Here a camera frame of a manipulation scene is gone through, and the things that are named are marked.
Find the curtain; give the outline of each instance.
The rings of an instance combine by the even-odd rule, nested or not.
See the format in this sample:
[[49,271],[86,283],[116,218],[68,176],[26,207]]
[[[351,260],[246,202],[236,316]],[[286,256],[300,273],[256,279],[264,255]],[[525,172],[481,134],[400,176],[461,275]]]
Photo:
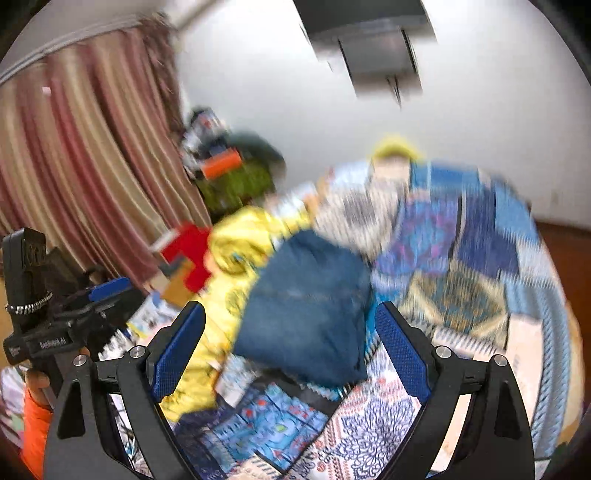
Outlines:
[[148,246],[211,224],[177,148],[170,32],[159,19],[65,47],[0,86],[0,233],[29,226],[82,267],[141,284]]

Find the blue patterned quilt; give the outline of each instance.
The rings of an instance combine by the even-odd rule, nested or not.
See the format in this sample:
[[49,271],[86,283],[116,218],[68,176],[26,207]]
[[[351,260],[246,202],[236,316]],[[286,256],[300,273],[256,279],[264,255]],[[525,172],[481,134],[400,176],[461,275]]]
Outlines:
[[[483,361],[505,355],[524,398],[536,460],[554,452],[569,390],[568,320],[560,281],[527,205],[504,181],[476,169],[439,161],[392,162],[390,173],[387,164],[375,169],[379,174],[370,163],[357,162],[350,171],[340,167],[329,185],[330,206],[321,201],[317,214],[322,218],[318,233],[336,244],[346,240],[352,250],[355,236],[343,228],[348,222],[354,229],[373,222],[366,231],[376,237],[359,243],[359,253],[372,265],[374,291],[366,322],[369,379],[337,389],[301,385],[339,403],[329,415],[295,401],[277,385],[253,392],[256,366],[231,357],[218,391],[241,398],[236,407],[222,402],[218,411],[183,417],[177,428],[190,459],[202,471],[209,469],[206,477],[375,479],[420,408],[375,333],[375,308],[384,300],[393,301],[434,345],[444,343],[458,355]],[[392,191],[396,195],[383,194]],[[361,204],[358,198],[363,219],[348,211]],[[386,205],[387,198],[395,203]],[[299,205],[301,198],[288,194],[272,213]],[[304,421],[291,408],[314,420]],[[451,458],[462,415],[454,422],[435,471]]]

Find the bed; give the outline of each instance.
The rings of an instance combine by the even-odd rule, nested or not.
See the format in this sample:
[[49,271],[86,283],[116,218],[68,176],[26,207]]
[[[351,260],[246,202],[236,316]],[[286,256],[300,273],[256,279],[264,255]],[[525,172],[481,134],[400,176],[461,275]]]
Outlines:
[[[527,204],[504,179],[478,169],[402,157],[344,164],[267,201],[276,219],[305,210],[315,233],[371,266],[368,380],[336,390],[300,385],[337,405],[322,410],[286,395],[287,387],[275,381],[253,388],[265,375],[230,353],[216,377],[219,407],[176,423],[179,444],[202,477],[377,478],[420,408],[375,332],[375,309],[387,300],[433,345],[464,358],[508,358],[531,425],[537,478],[572,437],[583,405],[580,332]],[[267,254],[282,241],[273,239]],[[243,255],[231,242],[224,246],[230,256]],[[214,289],[210,283],[208,294]],[[240,301],[230,290],[226,303],[229,297],[234,314],[249,302],[248,289]],[[188,388],[181,393],[191,396]],[[460,398],[432,472],[449,464],[468,403],[468,395]],[[274,426],[281,435],[270,439]]]

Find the white wall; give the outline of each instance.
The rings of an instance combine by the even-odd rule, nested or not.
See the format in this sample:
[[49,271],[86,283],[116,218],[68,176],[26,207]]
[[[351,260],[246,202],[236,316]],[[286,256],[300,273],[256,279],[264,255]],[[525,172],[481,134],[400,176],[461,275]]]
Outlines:
[[560,36],[527,0],[423,2],[437,41],[413,41],[423,92],[402,109],[319,63],[291,0],[220,0],[184,33],[180,79],[190,103],[285,155],[287,187],[399,132],[504,174],[539,217],[591,227],[591,86]]
[[51,0],[23,29],[0,62],[0,74],[63,35],[125,15],[151,13],[165,0]]

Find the white patterned cloth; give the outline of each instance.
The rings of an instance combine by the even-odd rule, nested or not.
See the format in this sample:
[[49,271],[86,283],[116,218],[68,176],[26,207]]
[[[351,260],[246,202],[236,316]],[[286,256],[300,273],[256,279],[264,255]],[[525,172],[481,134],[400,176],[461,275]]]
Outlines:
[[329,242],[373,260],[390,237],[397,209],[396,189],[331,191],[318,209],[313,229]]
[[339,406],[286,478],[373,480],[380,474],[421,405],[406,393],[383,345],[368,364],[368,376]]

